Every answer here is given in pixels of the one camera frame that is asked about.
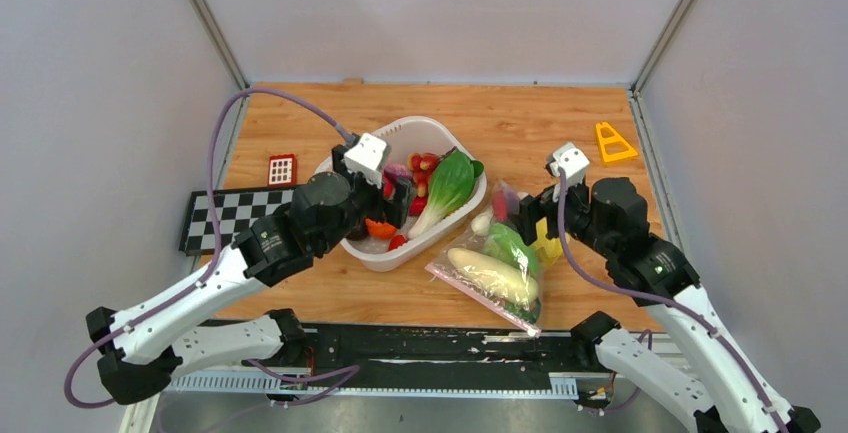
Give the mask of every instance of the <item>plastic basket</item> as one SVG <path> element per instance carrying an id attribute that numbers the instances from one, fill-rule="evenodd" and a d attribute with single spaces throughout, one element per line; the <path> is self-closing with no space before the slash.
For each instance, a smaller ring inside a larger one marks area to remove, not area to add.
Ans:
<path id="1" fill-rule="evenodd" d="M 394 121 L 383 128 L 372 133 L 391 146 L 389 161 L 405 164 L 412 153 L 432 152 L 442 154 L 453 147 L 467 154 L 472 159 L 471 153 L 465 149 L 459 140 L 451 134 L 445 125 L 424 116 L 408 116 Z M 328 171 L 331 169 L 332 159 L 327 158 L 315 170 Z M 483 197 L 486 196 L 486 174 L 485 172 L 477 178 L 471 198 L 459 209 L 448 215 L 437 225 L 422 233 L 418 238 L 409 240 L 400 248 L 386 251 L 387 240 L 366 238 L 360 241 L 342 240 L 342 247 L 352 256 L 359 259 L 366 268 L 374 271 L 389 271 L 402 265 L 409 259 L 432 246 L 436 241 L 444 238 L 462 222 L 462 219 L 474 211 Z M 416 218 L 409 218 L 400 233 L 404 236 L 412 228 Z"/>

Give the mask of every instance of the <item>yellow object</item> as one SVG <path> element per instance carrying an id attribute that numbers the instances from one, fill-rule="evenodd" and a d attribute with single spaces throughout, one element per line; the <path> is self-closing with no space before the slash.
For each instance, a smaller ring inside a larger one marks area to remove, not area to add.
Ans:
<path id="1" fill-rule="evenodd" d="M 550 267 L 556 260 L 562 256 L 562 243 L 559 238 L 548 239 L 548 220 L 542 218 L 536 223 L 536 241 L 533 242 L 531 248 L 539 258 L 539 263 L 545 268 Z M 571 238 L 566 235 L 565 241 L 570 241 Z"/>
<path id="2" fill-rule="evenodd" d="M 601 150 L 601 161 L 604 166 L 610 166 L 619 161 L 630 160 L 639 157 L 639 152 L 630 146 L 630 143 L 621 136 L 621 133 L 615 131 L 615 128 L 609 123 L 603 121 L 595 125 L 595 136 L 598 138 L 598 148 Z M 617 153 L 609 153 L 607 148 L 612 145 L 621 145 L 624 151 Z"/>

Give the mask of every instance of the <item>black and white checkered board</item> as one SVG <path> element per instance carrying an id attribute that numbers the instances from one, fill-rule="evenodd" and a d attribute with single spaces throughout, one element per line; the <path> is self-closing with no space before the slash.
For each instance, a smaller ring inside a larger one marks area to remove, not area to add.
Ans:
<path id="1" fill-rule="evenodd" d="M 213 197 L 218 219 L 221 220 L 222 244 L 229 245 L 235 235 L 247 229 L 253 220 L 269 215 L 278 206 L 290 202 L 293 189 L 289 186 L 215 191 Z M 215 250 L 206 191 L 191 194 L 179 249 L 186 256 L 206 255 Z"/>

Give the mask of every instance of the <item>wooden tabletop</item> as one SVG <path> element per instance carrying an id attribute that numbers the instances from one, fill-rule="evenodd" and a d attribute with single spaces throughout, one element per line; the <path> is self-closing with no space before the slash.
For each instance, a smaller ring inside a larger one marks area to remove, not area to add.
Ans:
<path id="1" fill-rule="evenodd" d="M 405 116 L 434 118 L 485 164 L 490 187 L 501 178 L 519 190 L 540 192 L 553 183 L 543 169 L 547 155 L 573 141 L 592 162 L 590 184 L 602 177 L 630 177 L 649 199 L 651 227 L 661 234 L 642 158 L 609 168 L 600 163 L 594 138 L 597 122 L 608 121 L 638 149 L 623 89 L 357 82 L 258 86 L 304 98 L 356 133 L 376 130 Z M 268 158 L 285 153 L 297 155 L 298 181 L 305 182 L 339 142 L 338 134 L 308 111 L 276 97 L 256 95 L 248 104 L 224 187 L 265 186 Z M 458 231 L 467 227 L 470 218 Z M 449 241 L 438 242 L 386 273 L 370 271 L 344 249 L 336 248 L 317 260 L 314 268 L 222 310 L 219 316 L 247 319 L 270 309 L 293 308 L 301 321 L 509 327 L 505 320 L 424 270 Z M 610 282 L 600 256 L 577 242 L 571 244 L 585 270 Z M 543 289 L 543 328 L 570 328 L 604 310 L 625 328 L 657 329 L 632 300 L 589 285 L 564 259 L 545 272 Z"/>

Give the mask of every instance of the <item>plastic bag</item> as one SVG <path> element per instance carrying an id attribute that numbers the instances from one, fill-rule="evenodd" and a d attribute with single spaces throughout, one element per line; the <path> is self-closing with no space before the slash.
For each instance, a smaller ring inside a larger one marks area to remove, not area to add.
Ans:
<path id="1" fill-rule="evenodd" d="M 521 240 L 510 218 L 518 214 L 518 193 L 504 181 L 492 189 L 488 208 L 477 215 L 426 269 L 512 324 L 537 336 L 542 314 L 542 273 L 562 253 L 545 239 L 531 246 Z"/>

